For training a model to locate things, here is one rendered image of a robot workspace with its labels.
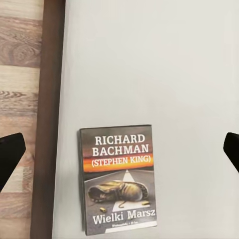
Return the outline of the hardback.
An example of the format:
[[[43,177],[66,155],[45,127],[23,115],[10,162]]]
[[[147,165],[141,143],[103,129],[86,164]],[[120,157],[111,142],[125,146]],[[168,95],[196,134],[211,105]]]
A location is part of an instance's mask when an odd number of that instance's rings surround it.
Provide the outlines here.
[[[80,128],[85,235],[157,226],[152,125]]]

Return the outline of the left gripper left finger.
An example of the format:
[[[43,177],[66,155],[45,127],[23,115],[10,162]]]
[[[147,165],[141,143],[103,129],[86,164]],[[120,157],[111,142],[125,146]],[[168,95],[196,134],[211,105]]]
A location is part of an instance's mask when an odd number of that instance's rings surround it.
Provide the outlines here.
[[[0,192],[26,152],[21,132],[0,138]]]

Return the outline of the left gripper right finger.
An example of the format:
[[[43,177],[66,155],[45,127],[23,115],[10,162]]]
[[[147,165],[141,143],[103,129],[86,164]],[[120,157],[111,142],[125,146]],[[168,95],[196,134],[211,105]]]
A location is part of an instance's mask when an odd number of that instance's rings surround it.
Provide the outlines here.
[[[223,150],[239,173],[239,134],[228,132]]]

